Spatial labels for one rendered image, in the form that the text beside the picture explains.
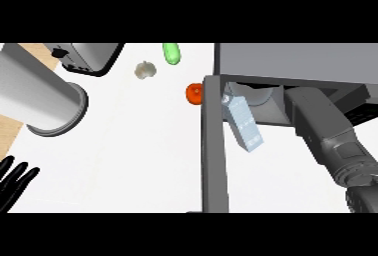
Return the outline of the orange round fruit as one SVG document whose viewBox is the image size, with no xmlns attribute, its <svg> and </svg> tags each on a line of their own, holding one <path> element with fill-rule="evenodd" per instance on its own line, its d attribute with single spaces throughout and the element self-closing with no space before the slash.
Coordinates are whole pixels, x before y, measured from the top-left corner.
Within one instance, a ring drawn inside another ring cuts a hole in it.
<svg viewBox="0 0 378 256">
<path fill-rule="evenodd" d="M 186 99 L 187 102 L 193 105 L 199 105 L 202 103 L 202 84 L 192 83 L 186 88 Z"/>
</svg>

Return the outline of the dark grey microwave door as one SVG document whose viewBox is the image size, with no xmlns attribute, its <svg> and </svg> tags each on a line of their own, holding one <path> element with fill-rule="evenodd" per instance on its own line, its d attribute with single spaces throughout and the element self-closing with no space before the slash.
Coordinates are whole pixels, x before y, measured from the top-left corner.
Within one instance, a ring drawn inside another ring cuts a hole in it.
<svg viewBox="0 0 378 256">
<path fill-rule="evenodd" d="M 202 212 L 229 212 L 221 81 L 218 76 L 206 76 L 202 84 L 200 105 L 200 175 Z"/>
</svg>

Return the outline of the pale garlic bulb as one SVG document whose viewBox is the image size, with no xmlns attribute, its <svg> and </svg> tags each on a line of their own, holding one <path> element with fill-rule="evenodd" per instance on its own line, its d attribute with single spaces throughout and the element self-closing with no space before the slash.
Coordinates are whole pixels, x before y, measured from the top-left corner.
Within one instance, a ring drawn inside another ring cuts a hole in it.
<svg viewBox="0 0 378 256">
<path fill-rule="evenodd" d="M 141 63 L 137 64 L 134 75 L 138 79 L 153 77 L 155 74 L 156 74 L 156 68 L 150 62 L 143 61 Z"/>
</svg>

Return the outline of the pale blue milk carton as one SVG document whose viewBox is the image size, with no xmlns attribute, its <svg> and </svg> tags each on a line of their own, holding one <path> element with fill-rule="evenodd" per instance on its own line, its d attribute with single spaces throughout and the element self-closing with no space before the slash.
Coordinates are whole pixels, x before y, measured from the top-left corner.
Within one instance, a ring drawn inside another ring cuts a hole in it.
<svg viewBox="0 0 378 256">
<path fill-rule="evenodd" d="M 229 123 L 236 142 L 243 150 L 251 152 L 262 144 L 262 137 L 245 97 L 224 93 L 221 98 L 221 109 L 223 117 Z"/>
</svg>

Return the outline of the green cucumber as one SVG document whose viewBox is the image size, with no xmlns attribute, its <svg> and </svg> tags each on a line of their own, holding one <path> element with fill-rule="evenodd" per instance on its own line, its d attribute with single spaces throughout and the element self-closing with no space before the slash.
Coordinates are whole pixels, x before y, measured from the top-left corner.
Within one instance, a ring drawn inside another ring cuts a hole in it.
<svg viewBox="0 0 378 256">
<path fill-rule="evenodd" d="M 178 45 L 175 43 L 164 43 L 162 51 L 167 63 L 175 65 L 181 58 Z"/>
</svg>

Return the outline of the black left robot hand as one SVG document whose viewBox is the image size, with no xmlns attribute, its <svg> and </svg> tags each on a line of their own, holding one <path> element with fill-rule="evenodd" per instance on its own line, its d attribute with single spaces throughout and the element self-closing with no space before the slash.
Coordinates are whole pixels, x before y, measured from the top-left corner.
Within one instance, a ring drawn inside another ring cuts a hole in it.
<svg viewBox="0 0 378 256">
<path fill-rule="evenodd" d="M 29 182 L 40 172 L 38 167 L 26 170 L 26 162 L 19 163 L 11 168 L 13 161 L 13 156 L 7 156 L 0 161 L 0 213 L 7 213 L 11 209 Z"/>
</svg>

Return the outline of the silver and black toaster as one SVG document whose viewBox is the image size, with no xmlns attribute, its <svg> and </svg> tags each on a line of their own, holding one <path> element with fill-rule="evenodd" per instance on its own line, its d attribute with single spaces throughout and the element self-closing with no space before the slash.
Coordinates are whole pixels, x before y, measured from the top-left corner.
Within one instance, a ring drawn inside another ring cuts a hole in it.
<svg viewBox="0 0 378 256">
<path fill-rule="evenodd" d="M 124 48 L 122 43 L 45 43 L 44 46 L 66 71 L 94 77 L 109 72 Z"/>
</svg>

